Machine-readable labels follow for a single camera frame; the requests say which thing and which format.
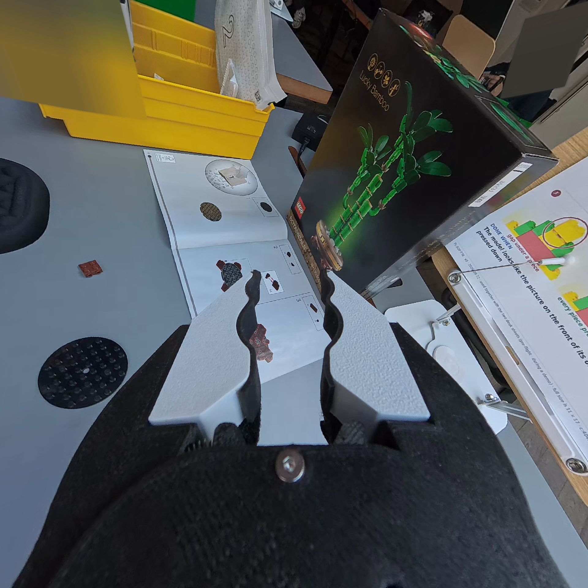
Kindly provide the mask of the black power adapter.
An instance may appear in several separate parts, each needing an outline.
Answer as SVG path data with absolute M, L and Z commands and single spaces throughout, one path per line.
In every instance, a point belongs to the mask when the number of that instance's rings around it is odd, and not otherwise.
M 292 132 L 292 139 L 301 145 L 305 143 L 306 149 L 315 152 L 327 129 L 328 121 L 323 115 L 304 113 Z

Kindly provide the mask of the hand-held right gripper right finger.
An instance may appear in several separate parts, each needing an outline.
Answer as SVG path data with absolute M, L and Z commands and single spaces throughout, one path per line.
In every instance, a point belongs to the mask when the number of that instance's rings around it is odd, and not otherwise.
M 426 422 L 430 412 L 391 324 L 333 270 L 322 270 L 323 327 L 330 337 L 320 384 L 327 443 L 370 441 L 381 422 Z

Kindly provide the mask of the wooden sheet stand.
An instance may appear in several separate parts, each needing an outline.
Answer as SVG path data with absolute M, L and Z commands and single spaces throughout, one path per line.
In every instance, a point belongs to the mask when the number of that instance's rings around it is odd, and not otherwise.
M 559 158 L 559 163 L 551 170 L 536 180 L 530 187 L 523 190 L 523 194 L 534 187 L 541 185 L 543 182 L 563 172 L 570 166 L 577 164 L 587 156 L 587 128 L 581 130 L 567 141 L 556 146 L 554 149 L 555 156 Z M 524 393 L 533 392 L 530 386 L 530 376 L 523 371 L 523 365 L 515 351 L 505 340 L 503 334 L 498 332 L 495 324 L 488 323 L 488 312 L 478 307 L 475 301 L 469 298 L 467 292 L 468 284 L 465 278 L 459 282 L 452 281 L 450 275 L 457 272 L 458 266 L 452 258 L 451 253 L 444 247 L 432 254 L 432 261 L 438 273 L 442 276 L 446 286 L 454 295 L 457 303 L 460 305 L 467 321 L 474 331 L 480 337 L 485 349 L 495 361 L 502 376 L 505 378 L 511 390 L 521 403 L 522 409 L 526 411 L 527 417 L 533 422 L 537 432 L 542 440 L 554 455 L 559 470 L 563 472 L 571 487 L 576 492 L 579 499 L 587 504 L 587 475 L 580 475 L 571 471 L 565 462 L 562 461 L 556 448 L 551 443 L 546 432 L 541 427 L 541 422 L 536 419 L 533 411 L 527 406 Z

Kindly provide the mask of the rounded wooden board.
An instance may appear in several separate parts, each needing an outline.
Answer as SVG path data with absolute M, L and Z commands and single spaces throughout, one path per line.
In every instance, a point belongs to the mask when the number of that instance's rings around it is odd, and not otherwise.
M 476 79 L 479 79 L 496 48 L 495 40 L 463 15 L 455 16 L 442 46 Z

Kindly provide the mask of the instruction booklet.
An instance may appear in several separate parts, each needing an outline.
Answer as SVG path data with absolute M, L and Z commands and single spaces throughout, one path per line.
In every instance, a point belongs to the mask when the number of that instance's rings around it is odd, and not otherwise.
M 252 162 L 143 153 L 190 315 L 258 270 L 261 382 L 322 359 L 330 342 L 323 310 Z

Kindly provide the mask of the black round studded plate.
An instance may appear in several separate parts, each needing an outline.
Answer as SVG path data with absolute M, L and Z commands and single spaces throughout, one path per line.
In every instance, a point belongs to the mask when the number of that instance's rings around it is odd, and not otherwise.
M 84 337 L 55 350 L 38 376 L 41 396 L 63 409 L 98 404 L 122 385 L 128 370 L 124 349 L 105 337 Z

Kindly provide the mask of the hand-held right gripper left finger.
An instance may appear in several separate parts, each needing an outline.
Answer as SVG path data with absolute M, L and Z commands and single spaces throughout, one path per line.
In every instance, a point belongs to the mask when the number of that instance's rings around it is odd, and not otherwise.
M 261 273 L 253 270 L 192 320 L 150 424 L 194 424 L 204 441 L 213 442 L 217 427 L 231 423 L 246 444 L 258 444 L 261 383 L 250 339 L 258 327 L 260 284 Z

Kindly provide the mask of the printed instruction sheet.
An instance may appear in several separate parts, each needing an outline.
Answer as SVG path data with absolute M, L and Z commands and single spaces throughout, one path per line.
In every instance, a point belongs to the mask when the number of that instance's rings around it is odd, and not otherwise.
M 446 249 L 533 381 L 525 402 L 562 461 L 587 463 L 587 158 Z

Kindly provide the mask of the black bamboo set box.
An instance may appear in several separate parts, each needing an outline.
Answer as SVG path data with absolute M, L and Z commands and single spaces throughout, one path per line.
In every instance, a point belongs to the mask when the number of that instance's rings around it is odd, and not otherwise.
M 311 274 L 364 298 L 558 159 L 428 33 L 380 9 L 288 221 Z

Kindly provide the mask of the yellow plastic bin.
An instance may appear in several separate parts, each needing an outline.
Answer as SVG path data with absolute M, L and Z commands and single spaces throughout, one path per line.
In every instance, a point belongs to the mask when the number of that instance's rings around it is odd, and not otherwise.
M 41 105 L 71 136 L 115 143 L 252 158 L 273 105 L 219 94 L 212 29 L 130 2 L 145 118 L 124 118 Z

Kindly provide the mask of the large white paper bag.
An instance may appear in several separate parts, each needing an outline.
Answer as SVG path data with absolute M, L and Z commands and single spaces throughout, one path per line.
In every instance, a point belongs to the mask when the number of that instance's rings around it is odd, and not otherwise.
M 220 87 L 227 61 L 232 59 L 238 99 L 264 111 L 286 98 L 275 71 L 269 1 L 217 1 L 215 33 Z

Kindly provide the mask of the black wrist rest cushion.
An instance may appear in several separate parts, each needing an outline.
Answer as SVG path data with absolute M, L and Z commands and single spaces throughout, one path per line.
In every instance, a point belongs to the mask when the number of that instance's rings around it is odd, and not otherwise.
M 30 168 L 1 158 L 1 254 L 37 241 L 49 220 L 49 191 Z

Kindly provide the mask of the white metal stand base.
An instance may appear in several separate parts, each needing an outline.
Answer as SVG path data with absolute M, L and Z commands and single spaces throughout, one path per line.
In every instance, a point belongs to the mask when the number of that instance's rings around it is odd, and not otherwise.
M 506 427 L 507 414 L 486 403 L 487 395 L 498 397 L 453 319 L 442 318 L 445 312 L 437 301 L 426 300 L 389 308 L 385 317 L 400 324 L 437 361 L 477 405 L 494 433 L 499 433 Z

